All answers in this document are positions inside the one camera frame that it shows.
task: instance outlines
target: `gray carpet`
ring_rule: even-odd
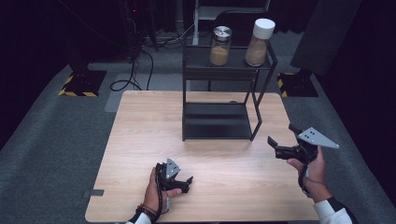
[[[268,91],[279,93],[278,72],[297,71],[289,63],[298,40],[296,34],[272,37],[279,64]],[[149,89],[181,90],[181,61],[176,59],[180,58],[179,49],[147,51],[155,66]],[[167,55],[174,60],[165,61]],[[150,63],[147,55],[140,57],[137,77],[145,89]],[[131,72],[131,65],[123,60],[92,63],[89,67],[107,70],[99,97],[58,96],[71,73],[66,67],[43,90],[0,151],[1,223],[86,223],[89,199],[83,194],[93,187],[116,116],[112,111],[120,102],[120,92],[112,92],[109,87]],[[283,103],[292,123],[302,129],[313,126],[341,146],[337,150],[324,149],[326,183],[331,192],[362,224],[396,223],[396,209],[367,168],[315,77],[312,81],[318,98],[283,98]],[[205,89],[205,83],[190,86],[191,90]]]

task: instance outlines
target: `jar with silver lid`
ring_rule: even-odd
[[[268,39],[273,34],[275,23],[267,19],[258,19],[254,22],[253,36],[247,47],[245,61],[250,66],[261,66],[265,62]]]
[[[210,62],[214,65],[224,65],[228,62],[231,34],[231,29],[227,26],[218,26],[213,30]]]

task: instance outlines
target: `glass jar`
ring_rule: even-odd
[[[245,61],[250,66],[261,66],[265,62],[268,39],[275,29],[275,23],[267,19],[254,22],[253,35],[247,47]]]
[[[228,61],[231,44],[231,29],[227,26],[218,26],[213,30],[210,62],[214,65],[224,65]]]

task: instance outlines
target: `silver triangular plate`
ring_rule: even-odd
[[[334,141],[327,138],[322,133],[318,132],[314,128],[309,128],[298,135],[298,138],[301,140],[314,145],[321,147],[331,147],[331,148],[339,148],[340,146]]]
[[[168,158],[166,162],[166,179],[171,178],[176,175],[180,171],[180,167],[178,167],[174,161]]]

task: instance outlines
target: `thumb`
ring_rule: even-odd
[[[169,189],[168,191],[166,191],[166,193],[169,196],[169,198],[173,198],[181,194],[181,189]]]
[[[288,159],[288,164],[294,167],[299,173],[303,170],[304,165],[297,159]]]

